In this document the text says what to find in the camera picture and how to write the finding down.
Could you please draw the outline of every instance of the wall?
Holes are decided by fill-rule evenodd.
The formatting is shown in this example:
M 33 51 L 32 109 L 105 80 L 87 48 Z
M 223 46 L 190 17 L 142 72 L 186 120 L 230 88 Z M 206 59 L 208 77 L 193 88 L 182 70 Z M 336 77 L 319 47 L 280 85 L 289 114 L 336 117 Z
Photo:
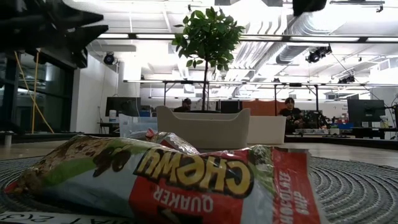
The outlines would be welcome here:
M 70 131 L 98 133 L 100 118 L 108 121 L 106 99 L 117 94 L 118 74 L 89 55 L 88 67 L 74 76 Z

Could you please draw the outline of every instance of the floor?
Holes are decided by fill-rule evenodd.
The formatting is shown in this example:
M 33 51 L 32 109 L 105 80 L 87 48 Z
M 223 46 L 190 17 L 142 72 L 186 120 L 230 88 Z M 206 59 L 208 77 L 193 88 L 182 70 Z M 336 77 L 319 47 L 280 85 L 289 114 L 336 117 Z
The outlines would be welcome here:
M 64 141 L 13 144 L 11 148 L 0 146 L 0 160 L 44 156 Z M 330 159 L 368 162 L 398 167 L 398 151 L 333 144 L 286 143 L 287 148 L 309 149 L 312 156 Z

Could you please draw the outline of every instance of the potted tree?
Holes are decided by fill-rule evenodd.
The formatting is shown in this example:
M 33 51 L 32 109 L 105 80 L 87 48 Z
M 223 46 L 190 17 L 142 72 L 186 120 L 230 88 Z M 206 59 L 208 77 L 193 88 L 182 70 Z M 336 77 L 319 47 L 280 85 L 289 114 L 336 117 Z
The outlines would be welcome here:
M 183 27 L 182 34 L 176 34 L 172 45 L 176 45 L 178 56 L 190 58 L 187 67 L 205 63 L 202 110 L 205 110 L 206 100 L 206 81 L 208 69 L 228 71 L 228 64 L 232 62 L 234 56 L 232 51 L 239 43 L 239 37 L 244 30 L 243 26 L 238 26 L 231 16 L 225 16 L 220 9 L 215 11 L 213 7 L 206 9 L 206 14 L 196 10 L 191 16 L 185 16 L 183 24 L 175 27 Z

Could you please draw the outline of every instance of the rug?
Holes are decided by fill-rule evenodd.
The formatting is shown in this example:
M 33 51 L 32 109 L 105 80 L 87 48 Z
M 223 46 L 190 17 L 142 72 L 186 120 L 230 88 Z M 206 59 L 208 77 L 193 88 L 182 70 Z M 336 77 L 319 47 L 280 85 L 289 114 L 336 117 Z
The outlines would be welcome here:
M 0 213 L 38 211 L 110 215 L 54 199 L 7 195 L 4 188 L 40 158 L 0 161 Z M 398 169 L 363 162 L 311 158 L 312 179 L 331 223 L 398 223 Z

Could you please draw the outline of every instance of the ceiling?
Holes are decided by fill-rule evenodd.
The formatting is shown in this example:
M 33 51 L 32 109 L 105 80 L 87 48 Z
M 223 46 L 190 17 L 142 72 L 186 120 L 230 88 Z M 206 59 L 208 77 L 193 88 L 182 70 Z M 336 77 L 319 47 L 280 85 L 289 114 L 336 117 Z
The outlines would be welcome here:
M 215 0 L 194 1 L 153 1 L 153 0 L 64 0 L 71 7 L 97 12 L 104 15 L 99 24 L 109 25 L 109 32 L 134 33 L 179 33 L 182 19 L 189 14 L 188 4 L 192 10 L 204 11 L 207 7 L 220 4 Z M 327 5 L 321 12 L 307 14 L 292 21 L 291 4 L 283 7 L 269 7 L 261 0 L 230 1 L 222 8 L 226 14 L 233 16 L 238 24 L 245 26 L 249 34 L 295 34 L 299 22 L 308 22 L 323 35 L 397 35 L 398 4 L 384 6 L 380 13 L 378 6 L 336 6 Z M 296 25 L 296 30 L 289 27 Z M 398 46 L 394 44 L 331 44 L 333 55 L 327 55 L 318 63 L 308 63 L 305 57 L 308 51 L 318 45 L 308 45 L 287 64 L 277 64 L 276 56 L 286 48 L 265 43 L 242 43 L 233 52 L 235 61 L 232 70 L 221 73 L 216 78 L 226 81 L 242 79 L 255 82 L 270 82 L 280 78 L 282 82 L 335 82 L 350 72 L 366 82 L 371 68 L 390 57 L 398 57 Z M 182 75 L 186 58 L 178 58 L 169 41 L 162 40 L 97 40 L 90 44 L 91 54 L 104 55 L 115 51 L 120 61 L 128 63 L 130 56 L 135 55 L 141 64 L 141 73 L 146 79 L 168 79 Z M 201 80 L 204 67 L 195 70 L 189 68 L 191 79 Z

